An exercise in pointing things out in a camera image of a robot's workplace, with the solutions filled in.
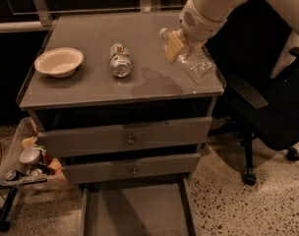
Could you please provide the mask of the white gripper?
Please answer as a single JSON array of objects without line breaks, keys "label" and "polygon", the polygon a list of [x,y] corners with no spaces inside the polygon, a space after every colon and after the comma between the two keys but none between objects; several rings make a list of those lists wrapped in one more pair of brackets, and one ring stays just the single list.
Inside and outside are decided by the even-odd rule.
[{"label": "white gripper", "polygon": [[188,47],[188,39],[197,42],[196,48],[202,48],[208,39],[219,32],[226,21],[227,16],[220,21],[208,19],[198,11],[194,0],[188,0],[179,15],[182,30],[169,30],[164,35],[165,57],[168,62],[173,64],[178,59],[178,56]]}]

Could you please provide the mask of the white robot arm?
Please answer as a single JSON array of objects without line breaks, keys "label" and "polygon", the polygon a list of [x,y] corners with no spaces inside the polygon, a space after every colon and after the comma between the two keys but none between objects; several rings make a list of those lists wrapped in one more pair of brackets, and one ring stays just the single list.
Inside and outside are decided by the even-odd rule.
[{"label": "white robot arm", "polygon": [[[164,54],[170,64],[189,51],[190,45],[215,37],[228,18],[251,0],[187,0],[181,10],[179,29],[162,29]],[[299,0],[262,0],[299,36]]]}]

